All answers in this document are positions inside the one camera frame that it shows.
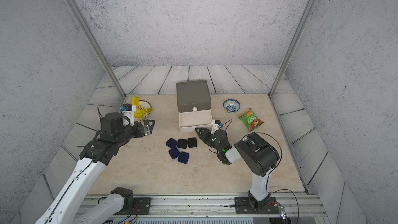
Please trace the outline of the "white drawer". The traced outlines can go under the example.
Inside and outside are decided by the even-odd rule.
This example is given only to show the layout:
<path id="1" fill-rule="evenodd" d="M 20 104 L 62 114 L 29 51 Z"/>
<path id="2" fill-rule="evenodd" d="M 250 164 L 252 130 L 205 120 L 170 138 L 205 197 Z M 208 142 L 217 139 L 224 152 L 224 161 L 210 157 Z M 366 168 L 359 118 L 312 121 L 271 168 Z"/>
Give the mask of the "white drawer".
<path id="1" fill-rule="evenodd" d="M 179 129 L 181 132 L 194 132 L 195 128 L 212 127 L 211 110 L 179 113 Z"/>

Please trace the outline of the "three-tier drawer cabinet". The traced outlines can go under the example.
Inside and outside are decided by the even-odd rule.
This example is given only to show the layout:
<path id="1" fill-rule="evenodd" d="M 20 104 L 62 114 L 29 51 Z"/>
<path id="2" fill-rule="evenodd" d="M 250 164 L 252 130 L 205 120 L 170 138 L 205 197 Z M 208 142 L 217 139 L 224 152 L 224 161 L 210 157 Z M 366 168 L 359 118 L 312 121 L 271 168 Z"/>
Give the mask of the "three-tier drawer cabinet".
<path id="1" fill-rule="evenodd" d="M 206 80 L 193 80 L 176 84 L 179 113 L 211 110 L 211 97 Z"/>

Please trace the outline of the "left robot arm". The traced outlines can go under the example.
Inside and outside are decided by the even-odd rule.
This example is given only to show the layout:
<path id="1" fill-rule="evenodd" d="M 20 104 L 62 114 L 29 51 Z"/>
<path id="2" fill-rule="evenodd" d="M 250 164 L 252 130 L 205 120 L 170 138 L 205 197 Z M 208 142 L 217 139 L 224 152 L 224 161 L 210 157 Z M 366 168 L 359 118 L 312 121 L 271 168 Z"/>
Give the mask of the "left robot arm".
<path id="1" fill-rule="evenodd" d="M 83 147 L 71 176 L 38 224 L 102 224 L 115 214 L 137 219 L 148 210 L 149 204 L 135 200 L 132 190 L 117 187 L 97 206 L 76 216 L 88 191 L 119 149 L 133 138 L 151 135 L 155 122 L 133 122 L 122 113 L 110 113 L 100 119 L 100 124 L 101 129 Z"/>

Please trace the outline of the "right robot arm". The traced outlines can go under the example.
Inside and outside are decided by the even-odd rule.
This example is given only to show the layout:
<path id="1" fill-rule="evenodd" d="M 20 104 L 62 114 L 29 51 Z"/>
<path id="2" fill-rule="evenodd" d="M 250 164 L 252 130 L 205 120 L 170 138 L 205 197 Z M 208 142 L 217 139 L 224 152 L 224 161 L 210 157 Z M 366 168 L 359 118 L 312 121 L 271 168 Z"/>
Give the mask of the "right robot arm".
<path id="1" fill-rule="evenodd" d="M 229 166 L 242 159 L 251 170 L 252 185 L 248 200 L 234 207 L 249 207 L 254 213 L 264 211 L 271 203 L 269 183 L 282 158 L 282 152 L 278 152 L 256 132 L 245 135 L 234 145 L 229 143 L 225 130 L 212 132 L 207 128 L 195 128 L 195 132 L 203 143 L 216 150 L 216 155 L 223 164 Z"/>

